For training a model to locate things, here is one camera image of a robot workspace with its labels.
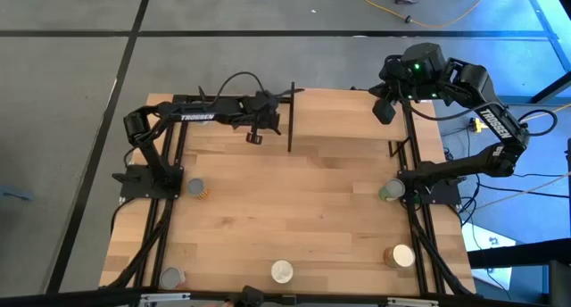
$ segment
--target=green cup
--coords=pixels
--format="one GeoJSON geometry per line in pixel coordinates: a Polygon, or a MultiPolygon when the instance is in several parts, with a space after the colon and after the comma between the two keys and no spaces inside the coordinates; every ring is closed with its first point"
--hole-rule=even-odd
{"type": "Polygon", "coordinates": [[[378,190],[381,200],[392,201],[404,195],[404,183],[397,178],[391,178],[378,190]]]}

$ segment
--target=black post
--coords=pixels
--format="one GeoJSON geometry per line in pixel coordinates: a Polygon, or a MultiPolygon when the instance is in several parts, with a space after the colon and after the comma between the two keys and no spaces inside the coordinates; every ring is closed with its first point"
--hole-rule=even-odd
{"type": "Polygon", "coordinates": [[[544,88],[543,91],[537,93],[534,97],[532,97],[531,102],[533,104],[545,103],[551,98],[555,97],[557,94],[563,92],[569,86],[571,86],[571,71],[551,83],[549,86],[544,88]]]}
{"type": "Polygon", "coordinates": [[[139,146],[139,150],[143,154],[148,168],[151,170],[153,183],[169,183],[170,182],[170,166],[168,160],[159,155],[154,141],[149,139],[139,146]]]}
{"type": "Polygon", "coordinates": [[[571,238],[477,250],[469,252],[468,259],[472,269],[537,266],[550,261],[571,263],[571,238]]]}
{"type": "Polygon", "coordinates": [[[289,125],[287,126],[287,152],[292,152],[292,140],[294,139],[294,99],[295,83],[292,82],[292,94],[289,102],[289,125]]]}
{"type": "MultiPolygon", "coordinates": [[[[567,169],[571,171],[571,138],[567,140],[567,169]]],[[[569,182],[569,228],[571,229],[571,176],[567,177],[569,182]]]]}

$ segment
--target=black metal frame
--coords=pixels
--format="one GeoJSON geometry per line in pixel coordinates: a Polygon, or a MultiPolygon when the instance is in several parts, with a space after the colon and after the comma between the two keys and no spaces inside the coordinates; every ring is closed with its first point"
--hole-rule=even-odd
{"type": "Polygon", "coordinates": [[[468,259],[474,269],[538,266],[550,261],[569,264],[571,238],[473,251],[468,259]]]}
{"type": "MultiPolygon", "coordinates": [[[[569,1],[561,0],[562,4],[569,12],[569,1]]],[[[534,9],[540,10],[539,5],[535,0],[530,0],[534,9]]],[[[127,76],[128,66],[133,55],[135,44],[137,39],[140,37],[541,37],[546,38],[553,45],[553,49],[556,54],[558,54],[562,65],[567,69],[569,62],[565,61],[566,57],[561,54],[562,51],[558,47],[556,35],[552,32],[549,23],[541,15],[541,10],[538,12],[538,18],[543,26],[543,31],[391,31],[391,30],[141,30],[141,25],[143,18],[145,17],[146,8],[149,4],[149,0],[141,0],[141,3],[137,10],[137,16],[133,23],[131,30],[71,30],[71,29],[53,29],[53,30],[33,30],[33,29],[5,29],[0,30],[0,37],[126,37],[128,42],[126,44],[125,50],[120,60],[120,66],[116,75],[116,83],[113,86],[112,92],[110,94],[109,103],[107,104],[101,125],[97,130],[95,136],[95,142],[89,154],[89,158],[86,163],[86,168],[80,184],[78,186],[78,191],[74,197],[72,203],[72,210],[70,217],[66,222],[65,234],[61,245],[59,245],[58,255],[54,266],[52,268],[51,276],[46,287],[46,292],[48,294],[57,293],[60,290],[60,286],[65,274],[65,270],[68,265],[71,252],[79,232],[79,225],[83,218],[83,214],[87,207],[87,199],[89,197],[91,188],[95,179],[95,172],[97,166],[101,159],[103,153],[103,147],[107,134],[111,127],[113,114],[117,107],[117,103],[120,98],[120,92],[127,76]]],[[[565,75],[563,78],[546,87],[539,95],[537,95],[532,103],[542,103],[546,98],[553,97],[556,95],[562,86],[568,85],[569,74],[565,75]]],[[[293,109],[294,97],[291,97],[292,106],[290,110],[293,109]]],[[[293,118],[290,119],[291,125],[293,125],[293,118]]],[[[288,151],[291,151],[291,138],[288,141],[288,151]]],[[[413,157],[418,158],[418,153],[413,152],[413,157]]],[[[155,210],[158,206],[158,200],[152,200],[151,209],[155,210]]],[[[423,217],[426,220],[431,220],[429,211],[424,213],[423,217]]],[[[152,224],[152,217],[149,217],[147,223],[152,224]]]]}
{"type": "MultiPolygon", "coordinates": [[[[399,164],[401,166],[401,170],[407,170],[409,167],[407,161],[407,154],[404,150],[404,145],[406,141],[410,141],[410,137],[407,137],[403,142],[396,142],[397,151],[396,153],[399,155],[399,164]]],[[[389,143],[389,152],[391,152],[391,141],[389,143]]],[[[417,272],[417,282],[418,282],[418,291],[421,295],[428,293],[428,283],[426,282],[426,271],[425,271],[425,263],[424,257],[422,256],[422,247],[420,245],[420,241],[418,240],[417,236],[413,232],[412,227],[412,217],[411,214],[416,214],[414,212],[414,203],[407,203],[407,216],[409,218],[409,227],[410,227],[410,242],[412,243],[412,251],[415,254],[415,270],[417,272]],[[409,211],[409,206],[412,205],[412,213],[409,211]]]]}
{"type": "MultiPolygon", "coordinates": [[[[410,111],[410,109],[403,105],[402,112],[404,114],[404,120],[407,126],[407,134],[410,139],[410,150],[412,152],[412,161],[414,163],[414,166],[416,167],[420,163],[420,151],[418,149],[417,131],[414,126],[414,120],[412,118],[412,112],[410,111]]],[[[409,206],[409,212],[410,212],[411,209],[410,207],[414,208],[414,203],[408,203],[407,206],[409,206]]],[[[420,210],[422,211],[423,220],[425,222],[425,229],[426,229],[426,235],[428,236],[428,240],[434,246],[434,248],[438,250],[438,247],[436,245],[436,236],[434,234],[434,223],[432,221],[432,213],[430,212],[430,206],[428,204],[422,203],[420,205],[420,210]]],[[[418,243],[419,240],[416,239],[415,241],[414,237],[413,237],[413,243],[414,242],[418,243]]],[[[436,286],[436,293],[445,294],[446,291],[444,287],[443,275],[440,273],[440,270],[436,267],[434,261],[432,261],[432,270],[434,273],[434,283],[436,286]]]]}
{"type": "MultiPolygon", "coordinates": [[[[161,156],[163,159],[165,159],[165,161],[169,160],[170,141],[172,140],[172,131],[173,131],[173,126],[171,125],[167,128],[167,131],[165,132],[164,143],[162,144],[161,156]]],[[[149,206],[149,213],[147,214],[147,217],[146,217],[145,232],[143,234],[142,243],[147,241],[147,239],[149,238],[149,236],[153,232],[153,227],[154,227],[156,217],[157,217],[157,209],[159,207],[159,201],[160,200],[157,198],[151,199],[151,204],[149,206]]],[[[145,276],[146,259],[147,258],[145,257],[145,259],[141,263],[141,266],[139,266],[139,268],[137,268],[137,272],[135,273],[135,281],[133,283],[133,287],[138,287],[138,286],[143,285],[143,278],[145,276]]]]}
{"type": "MultiPolygon", "coordinates": [[[[139,288],[105,288],[93,291],[84,291],[76,293],[48,294],[48,295],[30,295],[22,297],[0,298],[0,306],[30,306],[30,307],[101,307],[101,306],[119,306],[125,304],[139,304],[142,301],[142,295],[149,294],[185,294],[189,301],[225,301],[230,297],[239,296],[241,293],[213,293],[213,292],[189,292],[189,291],[159,291],[156,287],[139,287],[139,288]]],[[[440,307],[549,307],[543,304],[534,303],[515,303],[486,300],[475,297],[442,295],[442,294],[426,294],[420,297],[402,297],[388,295],[281,295],[281,294],[264,294],[263,301],[265,303],[279,303],[284,306],[292,306],[298,303],[356,303],[356,304],[373,304],[378,306],[396,305],[402,306],[402,300],[421,299],[424,301],[438,302],[440,307]]]]}

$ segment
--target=white cable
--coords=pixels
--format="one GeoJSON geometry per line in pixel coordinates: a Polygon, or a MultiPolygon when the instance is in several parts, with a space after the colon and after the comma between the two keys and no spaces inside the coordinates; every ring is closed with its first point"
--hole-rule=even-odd
{"type": "Polygon", "coordinates": [[[537,190],[538,188],[546,187],[546,186],[548,186],[548,185],[550,185],[550,184],[553,184],[553,183],[555,183],[555,182],[561,180],[562,178],[568,177],[568,176],[570,176],[570,175],[571,175],[571,171],[569,171],[569,172],[567,172],[566,174],[560,176],[559,178],[555,178],[555,179],[553,179],[553,180],[551,180],[551,181],[549,181],[549,182],[547,182],[547,183],[545,183],[545,184],[542,184],[542,185],[540,185],[540,186],[538,186],[538,187],[530,188],[530,189],[527,189],[526,191],[518,192],[518,193],[516,193],[516,194],[514,194],[514,195],[510,195],[510,196],[506,196],[506,197],[504,197],[504,198],[501,198],[500,200],[495,200],[495,201],[492,201],[492,202],[490,202],[490,203],[484,204],[484,205],[478,207],[476,210],[481,210],[481,209],[487,207],[488,205],[492,205],[492,204],[496,204],[496,203],[498,203],[498,202],[506,201],[506,200],[508,200],[508,199],[511,199],[511,198],[514,197],[514,196],[523,195],[523,194],[526,194],[526,193],[528,193],[528,192],[535,191],[535,190],[537,190]]]}

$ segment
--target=yellow cable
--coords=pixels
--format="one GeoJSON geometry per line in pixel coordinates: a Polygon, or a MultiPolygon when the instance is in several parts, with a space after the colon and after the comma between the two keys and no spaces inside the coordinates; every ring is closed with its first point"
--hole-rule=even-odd
{"type": "MultiPolygon", "coordinates": [[[[571,104],[563,105],[563,106],[559,107],[558,109],[553,110],[553,112],[559,112],[559,111],[561,111],[561,110],[563,110],[563,109],[566,109],[566,108],[569,107],[569,106],[571,106],[571,104]]],[[[545,115],[549,115],[549,114],[548,114],[548,113],[543,113],[543,114],[539,114],[539,115],[532,116],[532,117],[530,117],[530,118],[524,118],[524,119],[521,120],[521,121],[522,121],[522,122],[525,122],[525,121],[537,119],[538,117],[542,117],[542,116],[545,116],[545,115]]]]}
{"type": "MultiPolygon", "coordinates": [[[[403,19],[403,20],[407,20],[407,17],[405,17],[405,16],[403,16],[403,15],[397,13],[397,12],[394,12],[394,11],[388,9],[388,8],[385,8],[385,7],[383,7],[383,6],[380,5],[380,4],[375,4],[375,3],[371,2],[370,0],[364,0],[364,1],[365,1],[367,4],[370,4],[370,5],[372,5],[372,6],[376,7],[376,8],[378,8],[378,9],[382,9],[382,10],[384,10],[384,11],[386,11],[386,12],[388,12],[388,13],[394,15],[394,16],[400,17],[400,18],[403,19]]],[[[448,21],[448,22],[446,22],[446,23],[444,23],[444,24],[441,24],[441,25],[429,25],[429,24],[422,23],[422,22],[420,22],[420,21],[415,21],[415,20],[413,20],[413,19],[410,19],[410,22],[412,22],[412,23],[414,23],[414,24],[417,24],[417,25],[419,25],[419,26],[428,27],[428,28],[444,28],[444,27],[447,27],[447,26],[453,24],[454,22],[459,21],[459,20],[461,20],[462,18],[466,17],[466,15],[468,15],[472,10],[474,10],[474,8],[476,8],[476,7],[480,4],[480,2],[482,2],[482,0],[476,1],[468,10],[466,10],[464,13],[462,13],[458,18],[456,18],[456,19],[454,19],[454,20],[452,20],[452,21],[448,21]]]]}
{"type": "MultiPolygon", "coordinates": [[[[559,107],[559,108],[553,110],[553,112],[559,112],[559,111],[561,111],[561,110],[563,110],[563,109],[566,109],[566,108],[569,107],[569,106],[571,106],[571,104],[563,105],[563,106],[561,106],[561,107],[559,107]]],[[[545,116],[545,115],[549,115],[549,114],[548,114],[548,113],[543,113],[543,114],[535,115],[535,116],[532,116],[532,117],[524,118],[523,120],[521,120],[521,122],[522,122],[522,123],[523,123],[523,122],[527,122],[527,121],[529,121],[529,120],[537,119],[537,118],[540,118],[540,117],[545,116]]],[[[484,125],[484,124],[482,124],[482,125],[480,126],[480,128],[481,128],[481,129],[488,129],[488,127],[487,127],[486,125],[484,125]]]]}
{"type": "Polygon", "coordinates": [[[492,202],[490,202],[490,203],[486,203],[486,204],[484,204],[484,205],[478,206],[475,210],[482,210],[483,208],[487,207],[488,205],[492,205],[492,204],[496,204],[496,203],[499,203],[499,202],[502,202],[502,201],[506,201],[506,200],[509,200],[509,199],[511,199],[511,198],[513,198],[513,197],[516,197],[516,196],[518,196],[518,195],[524,195],[524,194],[526,194],[526,193],[528,193],[528,192],[533,192],[533,191],[537,190],[538,188],[546,187],[546,186],[548,186],[548,185],[550,185],[550,184],[553,184],[553,183],[555,183],[555,182],[561,180],[562,178],[566,178],[566,177],[568,177],[568,176],[570,176],[570,175],[571,175],[571,171],[569,171],[569,172],[567,172],[566,174],[564,174],[564,175],[562,175],[562,176],[560,176],[560,177],[558,177],[558,178],[555,178],[555,179],[553,179],[553,180],[551,180],[551,181],[549,181],[549,182],[547,182],[547,183],[544,183],[544,184],[542,184],[542,185],[540,185],[540,186],[538,186],[538,187],[532,187],[532,188],[527,189],[527,190],[525,190],[525,191],[520,191],[520,192],[518,192],[518,193],[516,193],[516,194],[514,194],[514,195],[508,195],[508,196],[506,196],[506,197],[503,197],[503,198],[501,198],[500,200],[494,200],[494,201],[492,201],[492,202]]]}

